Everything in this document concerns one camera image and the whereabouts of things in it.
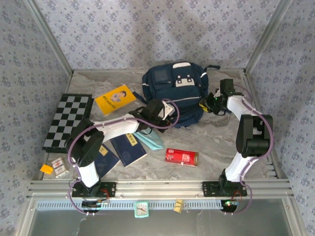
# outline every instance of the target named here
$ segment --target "blue booklet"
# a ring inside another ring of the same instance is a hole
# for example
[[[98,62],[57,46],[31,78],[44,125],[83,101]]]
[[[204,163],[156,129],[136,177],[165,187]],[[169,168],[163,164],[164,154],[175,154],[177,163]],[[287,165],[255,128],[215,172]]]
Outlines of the blue booklet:
[[[97,158],[94,160],[96,172],[99,178],[103,178],[118,163],[120,159],[106,147],[104,144],[100,146]]]
[[[139,139],[133,134],[124,134],[110,140],[124,167],[147,155]]]

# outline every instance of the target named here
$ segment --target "glass panel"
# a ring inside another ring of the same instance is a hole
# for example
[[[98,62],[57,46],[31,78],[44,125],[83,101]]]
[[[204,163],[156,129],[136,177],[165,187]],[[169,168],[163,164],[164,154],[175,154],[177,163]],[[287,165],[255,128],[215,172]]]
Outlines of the glass panel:
[[[239,208],[246,204],[242,201]],[[281,200],[254,200],[239,215],[220,210],[151,210],[147,218],[134,218],[133,210],[112,210],[86,217],[74,210],[35,213],[29,236],[279,236],[292,235]]]

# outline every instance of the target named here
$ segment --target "navy blue backpack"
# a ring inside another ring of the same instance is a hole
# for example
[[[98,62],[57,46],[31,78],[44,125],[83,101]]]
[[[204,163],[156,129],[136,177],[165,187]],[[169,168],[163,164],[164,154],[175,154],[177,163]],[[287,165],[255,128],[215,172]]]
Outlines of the navy blue backpack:
[[[220,69],[212,65],[203,69],[186,61],[155,66],[142,77],[143,94],[147,101],[168,98],[176,103],[180,110],[176,128],[196,124],[203,115],[199,102],[208,95],[208,67]],[[134,95],[146,103],[142,96],[136,92]],[[175,112],[170,120],[175,121],[176,117]]]

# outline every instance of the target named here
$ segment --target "backpack strap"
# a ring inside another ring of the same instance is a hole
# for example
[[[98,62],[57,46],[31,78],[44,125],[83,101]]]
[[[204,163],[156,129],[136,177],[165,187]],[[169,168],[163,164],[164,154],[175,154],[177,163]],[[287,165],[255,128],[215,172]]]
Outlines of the backpack strap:
[[[214,68],[214,69],[220,70],[221,66],[219,66],[219,65],[208,65],[208,66],[206,66],[206,67],[204,68],[204,71],[207,72],[207,68]]]
[[[137,92],[133,92],[132,93],[136,98],[140,99],[141,102],[143,102],[144,104],[148,104],[148,102],[144,99],[143,96],[141,96],[140,94],[138,94]]]

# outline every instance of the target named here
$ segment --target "yellow book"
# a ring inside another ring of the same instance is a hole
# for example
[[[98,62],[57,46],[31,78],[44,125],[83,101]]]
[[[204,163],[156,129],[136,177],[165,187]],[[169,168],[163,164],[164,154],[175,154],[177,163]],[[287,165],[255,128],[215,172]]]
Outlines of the yellow book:
[[[95,102],[102,110],[104,115],[129,104],[136,100],[130,89],[126,85],[122,85],[100,97],[95,99]]]

